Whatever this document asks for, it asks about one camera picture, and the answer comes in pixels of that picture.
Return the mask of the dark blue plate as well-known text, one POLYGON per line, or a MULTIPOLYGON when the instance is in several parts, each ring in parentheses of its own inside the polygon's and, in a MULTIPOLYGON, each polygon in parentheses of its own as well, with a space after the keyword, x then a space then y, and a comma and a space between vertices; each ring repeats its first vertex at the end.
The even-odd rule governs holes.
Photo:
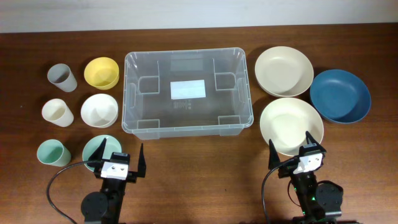
POLYGON ((323 118, 340 124, 361 121, 372 105, 370 91, 362 79, 340 69, 326 70, 314 78, 310 100, 323 118))

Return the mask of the white plastic bowl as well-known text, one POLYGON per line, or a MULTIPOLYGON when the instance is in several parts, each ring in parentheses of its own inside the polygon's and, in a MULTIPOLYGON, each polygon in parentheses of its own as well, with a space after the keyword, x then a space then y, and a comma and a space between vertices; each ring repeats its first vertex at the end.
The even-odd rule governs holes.
POLYGON ((99 93, 89 97, 81 107, 81 118, 94 128, 107 128, 118 118, 118 103, 111 96, 99 93))

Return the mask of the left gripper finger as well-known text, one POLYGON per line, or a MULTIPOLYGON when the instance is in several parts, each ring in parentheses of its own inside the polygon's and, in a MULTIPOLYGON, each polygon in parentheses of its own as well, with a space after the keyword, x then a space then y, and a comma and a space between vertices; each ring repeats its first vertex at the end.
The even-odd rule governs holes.
POLYGON ((98 146, 98 148, 92 153, 92 155, 88 158, 89 163, 87 163, 87 166, 89 167, 95 167, 96 163, 92 161, 100 161, 102 160, 104 149, 106 145, 106 138, 104 138, 101 142, 101 144, 98 146))
POLYGON ((144 178, 146 176, 146 160, 144 157, 144 144, 141 144, 140 153, 139 153, 139 162, 137 165, 137 176, 140 178, 144 178))

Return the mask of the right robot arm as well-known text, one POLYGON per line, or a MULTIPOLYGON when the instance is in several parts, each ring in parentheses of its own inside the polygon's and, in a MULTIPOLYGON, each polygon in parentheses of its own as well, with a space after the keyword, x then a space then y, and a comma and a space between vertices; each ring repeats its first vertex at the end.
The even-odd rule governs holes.
POLYGON ((293 223, 336 223, 342 215, 343 188, 329 180, 317 181, 315 171, 323 165, 326 149, 307 131, 306 145, 299 148, 298 155, 282 162, 271 140, 269 140, 269 172, 262 181, 261 195, 263 210, 266 210, 265 183, 268 177, 278 172, 278 178, 288 177, 295 189, 301 217, 294 217, 293 223))

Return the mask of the beige plate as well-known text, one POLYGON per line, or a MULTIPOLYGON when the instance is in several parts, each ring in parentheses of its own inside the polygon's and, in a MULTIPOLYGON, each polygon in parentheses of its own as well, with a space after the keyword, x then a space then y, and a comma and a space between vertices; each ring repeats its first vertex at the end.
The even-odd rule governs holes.
POLYGON ((299 50, 277 46, 258 56, 254 66, 260 87, 276 97, 293 97, 307 91, 314 79, 310 60, 299 50))

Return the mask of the cream plate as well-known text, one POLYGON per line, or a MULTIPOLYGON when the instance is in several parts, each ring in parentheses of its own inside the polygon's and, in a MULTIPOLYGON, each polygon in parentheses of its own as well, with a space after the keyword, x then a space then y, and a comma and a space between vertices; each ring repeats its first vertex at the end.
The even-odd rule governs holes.
POLYGON ((299 147, 307 143, 306 132, 316 142, 324 137, 324 125, 316 109, 298 98, 279 98, 269 103, 260 116, 260 130, 265 142, 272 141, 278 153, 299 154, 299 147))

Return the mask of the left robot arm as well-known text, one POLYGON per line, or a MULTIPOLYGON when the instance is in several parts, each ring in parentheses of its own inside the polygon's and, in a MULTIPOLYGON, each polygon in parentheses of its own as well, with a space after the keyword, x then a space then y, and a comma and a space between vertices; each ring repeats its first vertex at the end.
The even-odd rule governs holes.
POLYGON ((94 175, 103 181, 101 190, 88 194, 81 203, 81 212, 85 223, 119 223, 126 184, 135 184, 137 179, 146 176, 144 146, 141 145, 136 171, 129 170, 130 155, 113 152, 109 159, 103 154, 106 139, 88 159, 88 165, 94 168, 94 175))

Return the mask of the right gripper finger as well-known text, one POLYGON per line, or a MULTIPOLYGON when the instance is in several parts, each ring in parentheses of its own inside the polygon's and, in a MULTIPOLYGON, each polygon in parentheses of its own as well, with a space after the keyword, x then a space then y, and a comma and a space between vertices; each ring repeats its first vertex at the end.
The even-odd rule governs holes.
POLYGON ((315 140, 315 138, 310 134, 309 131, 305 132, 305 139, 307 142, 307 144, 305 145, 306 147, 315 147, 319 145, 319 143, 315 140))
POLYGON ((280 159, 278 152, 272 142, 272 139, 269 140, 269 164, 268 169, 272 170, 280 165, 280 159))

